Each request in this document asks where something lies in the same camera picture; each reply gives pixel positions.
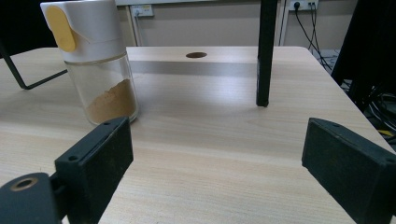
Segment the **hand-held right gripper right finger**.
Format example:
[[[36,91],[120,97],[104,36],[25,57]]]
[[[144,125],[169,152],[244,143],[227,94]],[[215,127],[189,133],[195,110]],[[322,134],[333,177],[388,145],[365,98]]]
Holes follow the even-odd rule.
[[[396,216],[396,154],[325,119],[308,121],[302,166],[357,224]]]

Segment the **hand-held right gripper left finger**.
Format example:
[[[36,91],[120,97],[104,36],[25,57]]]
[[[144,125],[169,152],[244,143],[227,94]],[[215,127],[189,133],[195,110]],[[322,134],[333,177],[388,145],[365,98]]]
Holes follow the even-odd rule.
[[[134,160],[129,119],[111,119],[55,160],[70,224],[97,224]]]

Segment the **seasoning jar with brown powder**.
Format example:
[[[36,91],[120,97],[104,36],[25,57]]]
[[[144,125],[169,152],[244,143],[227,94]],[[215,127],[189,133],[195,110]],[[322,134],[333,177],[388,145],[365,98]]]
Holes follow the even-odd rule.
[[[137,97],[115,1],[57,1],[40,7],[88,121],[135,119]]]

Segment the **black metal stand post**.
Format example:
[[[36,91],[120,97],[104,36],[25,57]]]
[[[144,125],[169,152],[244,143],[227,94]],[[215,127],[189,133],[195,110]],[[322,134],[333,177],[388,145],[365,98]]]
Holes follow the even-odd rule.
[[[261,0],[259,45],[257,57],[256,105],[269,104],[270,79],[276,29],[277,0]]]

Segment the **thin black metal rod stand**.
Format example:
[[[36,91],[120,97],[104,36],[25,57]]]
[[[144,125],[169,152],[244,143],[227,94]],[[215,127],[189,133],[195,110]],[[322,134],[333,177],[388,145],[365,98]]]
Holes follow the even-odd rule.
[[[56,74],[54,74],[54,75],[51,75],[51,76],[49,76],[49,77],[43,78],[43,79],[41,79],[41,80],[38,80],[37,82],[35,82],[35,83],[33,83],[33,84],[27,85],[27,84],[24,82],[24,80],[23,80],[23,78],[22,78],[20,72],[18,71],[17,66],[16,66],[15,63],[12,61],[11,56],[10,56],[10,54],[7,52],[7,50],[6,50],[5,46],[4,46],[4,43],[3,43],[3,41],[2,41],[1,39],[0,39],[0,55],[1,55],[1,56],[3,57],[3,59],[5,60],[5,62],[6,62],[6,64],[7,64],[7,67],[9,68],[11,74],[14,76],[14,78],[16,79],[18,85],[19,85],[23,90],[27,90],[27,91],[28,91],[28,90],[34,89],[34,88],[36,88],[36,87],[38,87],[38,86],[40,86],[40,85],[43,85],[44,83],[47,83],[47,82],[49,82],[49,81],[55,79],[56,77],[60,77],[60,76],[62,76],[62,75],[64,75],[64,74],[67,73],[67,70],[64,69],[64,70],[61,71],[61,72],[58,72],[58,73],[56,73]]]

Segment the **white wall socket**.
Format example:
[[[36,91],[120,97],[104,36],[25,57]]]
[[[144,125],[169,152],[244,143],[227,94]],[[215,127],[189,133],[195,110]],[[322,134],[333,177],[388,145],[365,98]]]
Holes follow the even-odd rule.
[[[289,10],[307,11],[317,8],[318,8],[318,0],[291,0]]]
[[[153,9],[151,5],[135,5],[130,6],[135,17],[153,17]]]

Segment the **white wall conduit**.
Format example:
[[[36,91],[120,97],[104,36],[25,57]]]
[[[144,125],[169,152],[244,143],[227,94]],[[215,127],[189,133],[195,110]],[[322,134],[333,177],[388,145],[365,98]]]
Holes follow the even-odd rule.
[[[279,46],[283,46],[285,42],[288,16],[289,16],[289,2],[290,0],[280,0],[278,42],[277,42]]]

